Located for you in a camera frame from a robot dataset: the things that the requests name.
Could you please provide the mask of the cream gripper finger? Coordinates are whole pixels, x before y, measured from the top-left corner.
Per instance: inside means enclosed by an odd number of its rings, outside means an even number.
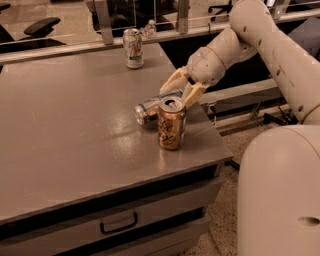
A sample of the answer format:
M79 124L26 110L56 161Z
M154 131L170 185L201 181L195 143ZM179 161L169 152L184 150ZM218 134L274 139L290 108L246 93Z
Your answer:
M205 91L206 87L200 82L197 82L194 85L188 83L182 94L182 100L185 106L187 108L191 107L202 97Z
M188 74L185 67L178 68L160 88L161 94L174 91L184 91L188 84Z

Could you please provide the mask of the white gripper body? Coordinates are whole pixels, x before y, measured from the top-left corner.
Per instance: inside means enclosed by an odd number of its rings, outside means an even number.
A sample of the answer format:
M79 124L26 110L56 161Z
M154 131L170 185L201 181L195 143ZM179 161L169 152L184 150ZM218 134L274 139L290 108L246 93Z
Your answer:
M224 77L226 63L224 52L205 46L189 57L186 70L193 82L210 87Z

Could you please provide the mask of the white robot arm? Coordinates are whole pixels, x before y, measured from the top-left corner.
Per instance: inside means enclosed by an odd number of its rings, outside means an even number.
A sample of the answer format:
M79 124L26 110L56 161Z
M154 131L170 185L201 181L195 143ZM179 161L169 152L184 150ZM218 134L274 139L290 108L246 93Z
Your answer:
M237 0L229 26L164 83L197 102L234 64L257 54L287 107L243 153L238 256L320 256L320 63L281 31L262 0Z

